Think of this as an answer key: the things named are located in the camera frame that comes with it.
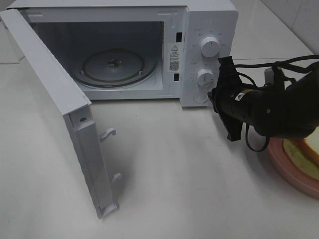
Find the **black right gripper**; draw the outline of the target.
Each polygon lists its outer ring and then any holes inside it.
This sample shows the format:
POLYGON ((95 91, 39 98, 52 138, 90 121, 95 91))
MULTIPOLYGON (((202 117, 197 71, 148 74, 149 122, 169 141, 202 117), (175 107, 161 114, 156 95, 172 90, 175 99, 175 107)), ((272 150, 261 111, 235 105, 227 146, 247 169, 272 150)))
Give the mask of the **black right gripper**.
POLYGON ((241 79, 232 56, 220 57, 218 62, 220 64, 218 83, 208 96, 227 130, 227 139, 238 141, 241 139, 242 117, 235 109, 235 96, 242 86, 241 79))

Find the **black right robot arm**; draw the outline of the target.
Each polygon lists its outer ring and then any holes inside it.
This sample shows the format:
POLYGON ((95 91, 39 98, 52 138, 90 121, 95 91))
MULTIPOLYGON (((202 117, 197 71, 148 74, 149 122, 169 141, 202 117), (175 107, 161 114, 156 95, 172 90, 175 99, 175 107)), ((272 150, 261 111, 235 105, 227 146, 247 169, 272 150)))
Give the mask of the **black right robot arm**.
POLYGON ((319 125, 319 57, 308 55, 262 64, 234 64, 218 58, 217 86, 208 92, 230 141, 242 125, 266 137, 306 138, 319 125), (265 68, 265 84, 243 83, 238 68, 265 68))

